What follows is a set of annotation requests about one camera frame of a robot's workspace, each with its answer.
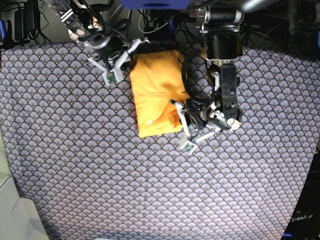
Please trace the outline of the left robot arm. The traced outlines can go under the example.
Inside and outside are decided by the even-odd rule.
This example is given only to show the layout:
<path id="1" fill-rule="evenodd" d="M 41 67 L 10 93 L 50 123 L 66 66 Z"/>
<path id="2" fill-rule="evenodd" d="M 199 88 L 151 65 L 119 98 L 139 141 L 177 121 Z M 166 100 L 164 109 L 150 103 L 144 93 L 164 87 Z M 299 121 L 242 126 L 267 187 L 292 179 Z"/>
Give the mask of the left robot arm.
<path id="1" fill-rule="evenodd" d="M 192 154 L 198 144 L 220 131 L 235 131 L 241 126 L 242 110 L 238 105 L 237 87 L 240 78 L 235 61 L 242 56 L 240 25 L 246 13 L 275 4 L 274 0 L 194 0 L 187 10 L 195 13 L 203 38 L 205 73 L 211 86 L 208 97 L 192 92 L 187 66 L 200 56 L 194 50 L 184 58 L 181 78 L 188 94 L 185 103 L 170 100 L 175 106 L 184 136 L 179 148 Z"/>

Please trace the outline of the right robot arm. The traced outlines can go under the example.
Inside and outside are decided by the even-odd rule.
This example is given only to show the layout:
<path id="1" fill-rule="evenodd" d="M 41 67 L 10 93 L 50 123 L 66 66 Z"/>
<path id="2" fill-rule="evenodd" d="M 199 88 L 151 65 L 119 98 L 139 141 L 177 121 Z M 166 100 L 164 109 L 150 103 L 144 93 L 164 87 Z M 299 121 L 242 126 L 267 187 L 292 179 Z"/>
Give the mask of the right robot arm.
<path id="1" fill-rule="evenodd" d="M 105 21 L 101 13 L 110 10 L 112 4 L 112 0 L 108 4 L 88 4 L 85 0 L 48 1 L 51 10 L 67 27 L 70 39 L 97 54 L 89 57 L 87 63 L 102 72 L 107 86 L 125 79 L 123 65 L 133 59 L 133 53 L 140 45 L 150 42 L 147 38 L 127 38 L 132 23 L 129 17 L 117 23 Z"/>

